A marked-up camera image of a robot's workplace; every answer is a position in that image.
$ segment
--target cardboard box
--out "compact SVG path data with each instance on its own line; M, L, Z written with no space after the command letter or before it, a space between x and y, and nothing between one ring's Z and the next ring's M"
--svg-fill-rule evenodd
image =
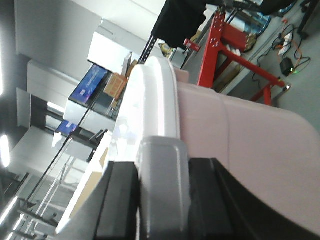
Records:
M129 78L129 77L130 77L130 74L131 74L132 70L134 69L134 67L135 67L137 64L138 64L138 61L137 61L137 60L134 60L134 61L131 63L128 71L127 71L126 74L125 74L125 77L126 77L126 78Z
M118 101L127 83L128 79L125 76L114 73L109 82L106 84L103 92Z

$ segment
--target black cloth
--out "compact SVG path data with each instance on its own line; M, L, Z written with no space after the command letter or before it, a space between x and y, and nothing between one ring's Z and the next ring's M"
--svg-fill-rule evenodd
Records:
M202 0L167 0L153 27L152 35L171 48L184 48L206 20L206 3Z
M263 15L271 15L281 9L289 7L296 0L263 0L260 5L260 12Z

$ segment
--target computer screen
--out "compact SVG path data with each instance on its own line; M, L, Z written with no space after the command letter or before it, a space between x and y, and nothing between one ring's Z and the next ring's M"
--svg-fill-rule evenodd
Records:
M108 70L94 64L70 96L70 100L86 105Z

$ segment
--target gray plastic part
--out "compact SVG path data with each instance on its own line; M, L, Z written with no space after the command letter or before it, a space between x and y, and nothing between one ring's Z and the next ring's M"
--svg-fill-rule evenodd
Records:
M139 161L141 239L187 239L191 200L186 145L176 138L146 137Z

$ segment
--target blue screen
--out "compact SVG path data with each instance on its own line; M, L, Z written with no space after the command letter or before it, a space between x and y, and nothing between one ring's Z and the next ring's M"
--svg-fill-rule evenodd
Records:
M70 98L79 103L86 104L107 72L106 69L94 64L71 94Z
M77 125L73 124L70 121L63 120L55 131L57 133L62 133L69 136L69 134L74 132L76 128L77 128Z

